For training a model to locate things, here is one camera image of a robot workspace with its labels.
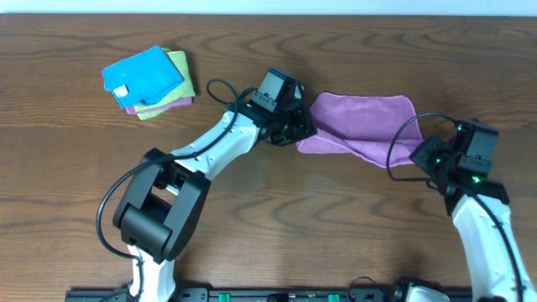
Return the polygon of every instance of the white tag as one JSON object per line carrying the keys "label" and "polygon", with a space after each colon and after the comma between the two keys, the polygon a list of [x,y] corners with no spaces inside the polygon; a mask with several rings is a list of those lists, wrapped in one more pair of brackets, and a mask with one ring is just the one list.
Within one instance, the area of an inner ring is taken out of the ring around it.
{"label": "white tag", "polygon": [[114,89],[114,94],[117,97],[124,97],[128,94],[127,87],[125,85],[121,85],[118,88]]}

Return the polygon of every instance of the green towel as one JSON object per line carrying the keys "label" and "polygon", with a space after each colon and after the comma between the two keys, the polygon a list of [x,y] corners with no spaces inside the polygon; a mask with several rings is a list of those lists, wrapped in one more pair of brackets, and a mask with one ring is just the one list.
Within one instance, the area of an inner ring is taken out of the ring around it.
{"label": "green towel", "polygon": [[[161,107],[163,105],[169,104],[181,97],[188,97],[188,96],[195,96],[194,93],[194,87],[192,86],[192,79],[190,78],[190,74],[188,72],[188,64],[186,63],[186,55],[184,51],[171,51],[169,49],[162,49],[169,57],[169,59],[174,63],[175,67],[181,73],[183,76],[183,83],[181,83],[179,86],[177,86],[173,91],[170,91],[165,97],[160,100],[160,102],[149,105],[149,106],[140,106],[140,105],[134,105],[134,110],[141,111],[144,109],[151,109],[156,107]],[[144,121],[151,117],[156,117],[160,113],[165,112],[164,110],[158,110],[154,112],[147,112],[147,113],[139,113],[138,117]]]}

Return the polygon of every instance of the wood grain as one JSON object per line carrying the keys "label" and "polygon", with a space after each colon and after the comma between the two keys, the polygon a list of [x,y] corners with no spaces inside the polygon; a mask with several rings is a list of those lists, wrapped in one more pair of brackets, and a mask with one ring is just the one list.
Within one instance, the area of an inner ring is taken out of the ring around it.
{"label": "wood grain", "polygon": [[[179,148],[222,108],[220,77],[258,86],[270,66],[322,91],[405,94],[418,112],[479,117],[501,130],[493,177],[508,188],[526,268],[537,279],[537,20],[440,17],[3,15],[0,19],[0,300],[61,301],[116,287],[131,264],[95,235],[111,183],[152,147]],[[159,44],[187,52],[198,97],[141,122],[102,89],[102,68]],[[435,119],[425,136],[447,133]],[[401,176],[419,173],[397,168]],[[119,196],[105,214],[105,233]],[[176,278],[230,286],[343,287],[402,274],[469,285],[441,197],[351,155],[259,145],[214,181]]]}

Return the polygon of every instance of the blue towel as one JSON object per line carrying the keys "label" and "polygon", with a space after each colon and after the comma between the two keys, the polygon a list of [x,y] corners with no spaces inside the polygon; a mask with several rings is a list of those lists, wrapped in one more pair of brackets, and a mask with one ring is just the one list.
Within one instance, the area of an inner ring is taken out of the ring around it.
{"label": "blue towel", "polygon": [[183,82],[160,46],[108,66],[102,77],[104,89],[112,92],[121,108],[154,105]]}

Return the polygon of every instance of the pink cloth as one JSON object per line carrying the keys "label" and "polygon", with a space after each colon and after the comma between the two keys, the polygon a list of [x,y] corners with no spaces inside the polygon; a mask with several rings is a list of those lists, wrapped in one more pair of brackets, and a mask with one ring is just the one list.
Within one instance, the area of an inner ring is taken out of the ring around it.
{"label": "pink cloth", "polygon": [[158,110],[165,110],[165,109],[170,109],[170,108],[173,108],[173,107],[180,107],[180,106],[189,106],[189,105],[192,105],[192,103],[194,102],[194,97],[181,97],[171,103],[168,103],[166,105],[163,105],[163,106],[160,106],[160,107],[155,107],[155,108],[151,108],[151,109],[145,109],[145,110],[141,110],[141,111],[135,111],[134,110],[134,106],[130,106],[130,107],[127,107],[127,113],[128,114],[139,114],[139,113],[148,113],[148,112],[156,112]]}
{"label": "pink cloth", "polygon": [[[386,168],[389,145],[399,128],[415,116],[406,96],[338,96],[321,93],[311,106],[317,134],[297,143],[303,154],[355,154]],[[390,167],[412,164],[410,154],[423,142],[418,121],[401,133]]]}

